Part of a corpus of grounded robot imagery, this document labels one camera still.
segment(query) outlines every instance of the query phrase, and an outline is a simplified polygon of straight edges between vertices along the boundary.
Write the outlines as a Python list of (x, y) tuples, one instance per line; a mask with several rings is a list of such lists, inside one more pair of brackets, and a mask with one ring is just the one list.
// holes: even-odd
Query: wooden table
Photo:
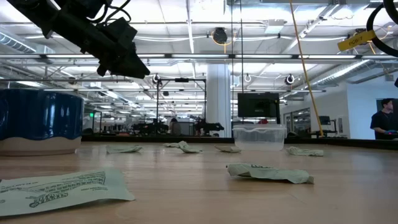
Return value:
[[(0, 157), (0, 179), (60, 175), (116, 167), (132, 202), (93, 202), (51, 212), (0, 218), (0, 223), (398, 223), (398, 153), (324, 145), (325, 157), (286, 152), (228, 154), (211, 144), (184, 154), (161, 144), (142, 144), (134, 154), (106, 154), (106, 142), (85, 142), (76, 154)], [(250, 162), (305, 169), (315, 185), (230, 177), (226, 165)]]

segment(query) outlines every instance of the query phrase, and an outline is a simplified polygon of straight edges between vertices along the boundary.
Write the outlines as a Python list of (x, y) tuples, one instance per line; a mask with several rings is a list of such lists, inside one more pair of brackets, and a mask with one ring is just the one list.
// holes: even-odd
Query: computer monitor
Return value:
[(277, 118), (280, 123), (278, 93), (238, 93), (238, 116)]
[(319, 121), (321, 122), (321, 125), (330, 125), (329, 116), (319, 116)]

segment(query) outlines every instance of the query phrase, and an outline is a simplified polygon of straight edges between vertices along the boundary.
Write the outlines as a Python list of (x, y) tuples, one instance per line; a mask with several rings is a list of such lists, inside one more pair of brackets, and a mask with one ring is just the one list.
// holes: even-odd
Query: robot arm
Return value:
[(123, 18), (107, 24), (93, 25), (87, 17), (94, 18), (111, 0), (54, 0), (58, 10), (49, 0), (7, 0), (19, 12), (42, 29), (45, 38), (53, 32), (81, 48), (81, 52), (99, 59), (97, 72), (144, 78), (150, 71), (136, 54), (133, 42), (137, 30)]

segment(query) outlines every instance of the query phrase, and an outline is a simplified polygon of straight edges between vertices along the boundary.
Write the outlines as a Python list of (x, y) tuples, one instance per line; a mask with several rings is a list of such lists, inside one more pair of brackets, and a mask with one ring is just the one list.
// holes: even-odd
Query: clear plastic container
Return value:
[(233, 131), (236, 147), (244, 150), (279, 151), (287, 135), (281, 124), (240, 124)]

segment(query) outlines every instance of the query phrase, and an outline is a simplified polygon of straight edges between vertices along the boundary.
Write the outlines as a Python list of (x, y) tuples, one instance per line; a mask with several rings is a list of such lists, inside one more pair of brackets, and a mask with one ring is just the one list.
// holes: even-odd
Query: man in black shirt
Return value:
[(398, 121), (395, 119), (392, 107), (392, 98), (383, 99), (381, 105), (383, 110), (372, 116), (371, 129), (374, 130), (376, 139), (394, 139), (398, 138)]

